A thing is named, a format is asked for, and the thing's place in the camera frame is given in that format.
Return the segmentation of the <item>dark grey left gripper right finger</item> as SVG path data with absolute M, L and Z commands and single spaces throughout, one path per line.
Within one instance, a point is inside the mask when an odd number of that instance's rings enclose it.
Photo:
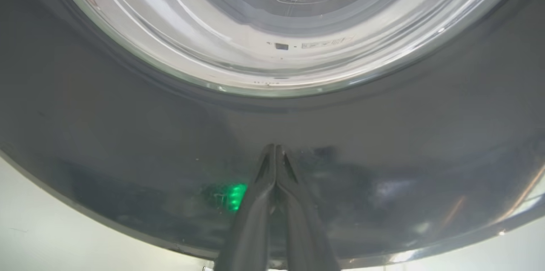
M 287 222 L 289 271 L 339 271 L 338 261 L 302 173 L 288 149 L 275 146 L 276 186 Z

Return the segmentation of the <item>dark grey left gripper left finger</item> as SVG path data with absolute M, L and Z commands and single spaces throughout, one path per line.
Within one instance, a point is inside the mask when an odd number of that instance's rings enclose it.
M 254 168 L 222 250 L 216 271 L 266 271 L 269 217 L 276 184 L 275 145 L 267 145 Z

